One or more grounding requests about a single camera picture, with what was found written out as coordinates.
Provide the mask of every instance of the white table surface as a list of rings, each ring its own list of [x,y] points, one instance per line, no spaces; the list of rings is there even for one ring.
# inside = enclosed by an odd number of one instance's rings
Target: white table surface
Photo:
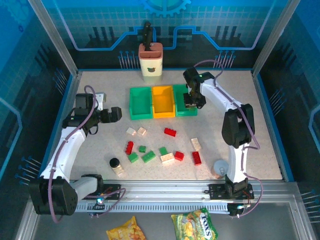
[[[163,71],[162,82],[156,85],[185,84],[181,70]],[[282,179],[257,92],[249,71],[225,71],[219,84],[243,104],[251,104],[254,111],[255,136],[261,145],[259,151],[250,149],[247,157],[247,173],[264,180]],[[129,113],[130,88],[152,86],[142,79],[140,71],[85,71],[82,74],[78,93],[91,85],[96,92],[106,93],[104,108],[120,107],[122,119],[116,123],[100,123],[96,135],[89,135],[80,147],[71,171],[70,179],[79,179],[83,174],[101,174],[105,180],[209,180],[214,179],[211,167],[215,160],[228,161],[228,146],[221,130],[224,115],[207,100],[197,116],[131,120]],[[131,127],[147,130],[145,136],[126,133]],[[164,134],[164,129],[177,131],[176,137]],[[198,138],[202,165],[195,166],[191,153],[192,138]],[[138,147],[144,145],[147,152],[153,150],[156,158],[144,163],[141,158],[131,163],[125,153],[127,142],[133,141],[133,152],[140,157]],[[163,165],[159,148],[166,147],[169,153],[185,154],[182,162],[175,160]],[[117,176],[109,166],[109,160],[118,158],[125,173]]]

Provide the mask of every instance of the yellow chip bag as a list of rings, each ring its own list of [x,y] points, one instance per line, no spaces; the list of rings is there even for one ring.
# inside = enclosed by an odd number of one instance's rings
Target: yellow chip bag
[[[109,240],[146,240],[144,233],[137,225],[135,216],[122,226],[106,231],[106,234]]]
[[[176,240],[216,240],[218,233],[206,208],[171,215]]]

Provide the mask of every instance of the black bottle cap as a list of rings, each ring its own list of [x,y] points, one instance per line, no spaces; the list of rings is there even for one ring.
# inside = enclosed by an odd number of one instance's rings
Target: black bottle cap
[[[118,158],[112,158],[109,163],[110,163],[110,167],[112,168],[116,168],[120,165],[120,161]]]

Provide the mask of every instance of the white lego brick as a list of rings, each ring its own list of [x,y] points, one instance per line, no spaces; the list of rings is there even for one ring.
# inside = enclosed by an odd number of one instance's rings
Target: white lego brick
[[[194,147],[194,150],[196,150],[197,152],[201,149],[201,145],[200,145],[200,143],[198,141],[198,138],[192,138],[191,139],[191,143],[192,143],[192,145]]]
[[[133,135],[136,134],[136,130],[134,130],[133,128],[129,127],[128,130],[126,131],[126,133],[133,136]]]
[[[175,156],[173,153],[168,153],[160,157],[163,164],[170,163],[175,160]]]
[[[140,127],[139,130],[138,130],[138,134],[140,134],[142,136],[145,135],[146,132],[147,132],[147,130],[145,130],[143,127]]]

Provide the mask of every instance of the green snack package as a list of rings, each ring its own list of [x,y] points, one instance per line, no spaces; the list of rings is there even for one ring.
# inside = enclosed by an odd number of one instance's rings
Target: green snack package
[[[206,208],[171,215],[176,240],[216,240],[218,233]]]

